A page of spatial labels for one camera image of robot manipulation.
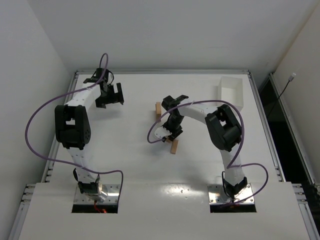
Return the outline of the wood block four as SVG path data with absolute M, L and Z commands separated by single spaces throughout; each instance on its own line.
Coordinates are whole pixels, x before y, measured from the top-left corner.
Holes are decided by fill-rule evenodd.
M 171 148 L 170 148 L 170 153 L 175 155 L 176 152 L 177 152 L 177 149 L 178 149 L 178 144 L 179 144 L 179 141 L 177 139 L 174 139 L 172 142 L 171 142 Z

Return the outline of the wood block seven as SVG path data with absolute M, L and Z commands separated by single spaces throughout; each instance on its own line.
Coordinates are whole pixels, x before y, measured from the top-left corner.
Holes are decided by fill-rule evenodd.
M 162 106 L 160 102 L 155 103 L 155 115 L 156 118 L 159 118 L 162 115 Z

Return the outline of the white plastic box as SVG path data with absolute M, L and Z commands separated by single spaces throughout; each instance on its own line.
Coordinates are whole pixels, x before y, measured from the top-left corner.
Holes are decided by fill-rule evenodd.
M 241 112 L 244 107 L 243 80 L 238 77 L 222 76 L 217 87 L 217 99 L 231 103 Z

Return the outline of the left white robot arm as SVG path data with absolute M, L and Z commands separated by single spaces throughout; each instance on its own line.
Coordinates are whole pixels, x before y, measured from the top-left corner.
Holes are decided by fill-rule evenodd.
M 70 101 L 54 109 L 56 139 L 67 149 L 75 164 L 73 175 L 80 193 L 91 198 L 102 197 L 104 193 L 100 174 L 94 170 L 92 163 L 88 110 L 92 106 L 105 108 L 109 104 L 124 104 L 122 86 L 117 83 L 115 91 L 113 80 L 111 71 L 99 67 L 92 77 L 84 80 L 81 89 L 73 93 Z

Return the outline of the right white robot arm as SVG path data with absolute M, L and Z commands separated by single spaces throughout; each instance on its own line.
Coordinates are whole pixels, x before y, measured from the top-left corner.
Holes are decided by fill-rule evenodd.
M 181 123 L 184 117 L 189 117 L 206 125 L 213 145 L 220 150 L 224 166 L 224 190 L 228 197 L 235 196 L 247 186 L 248 181 L 242 169 L 242 161 L 237 153 L 242 127 L 234 112 L 227 104 L 211 107 L 204 103 L 190 104 L 188 96 L 177 98 L 167 96 L 161 106 L 170 112 L 166 122 L 155 131 L 155 137 L 162 141 L 174 141 L 183 132 Z

